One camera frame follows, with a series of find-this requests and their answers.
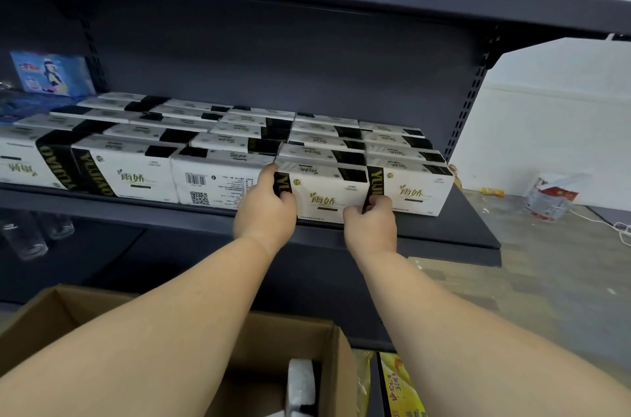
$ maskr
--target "barcode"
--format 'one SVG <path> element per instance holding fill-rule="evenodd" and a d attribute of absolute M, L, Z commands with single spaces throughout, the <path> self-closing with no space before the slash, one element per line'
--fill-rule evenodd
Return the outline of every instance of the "barcode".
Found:
<path fill-rule="evenodd" d="M 203 174 L 186 173 L 186 182 L 189 184 L 201 184 L 206 186 L 206 176 Z"/>
<path fill-rule="evenodd" d="M 191 191 L 191 201 L 193 201 L 193 204 L 205 204 L 206 206 L 210 205 L 208 202 L 208 194 L 198 193 L 197 191 Z"/>

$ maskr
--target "finger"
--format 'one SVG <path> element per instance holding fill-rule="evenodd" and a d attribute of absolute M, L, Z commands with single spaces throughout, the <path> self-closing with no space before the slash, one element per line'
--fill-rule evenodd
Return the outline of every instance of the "finger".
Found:
<path fill-rule="evenodd" d="M 357 206 L 346 206 L 343 212 L 344 223 L 351 222 L 352 220 L 357 219 L 361 215 L 362 214 L 359 211 L 359 208 Z"/>
<path fill-rule="evenodd" d="M 289 191 L 283 191 L 280 193 L 280 200 L 285 206 L 292 206 L 294 209 L 296 208 L 296 196 Z"/>
<path fill-rule="evenodd" d="M 275 164 L 268 164 L 259 173 L 259 179 L 256 182 L 259 188 L 272 189 L 274 186 L 274 172 L 276 171 Z"/>
<path fill-rule="evenodd" d="M 373 194 L 368 201 L 377 209 L 392 210 L 392 200 L 388 196 Z"/>

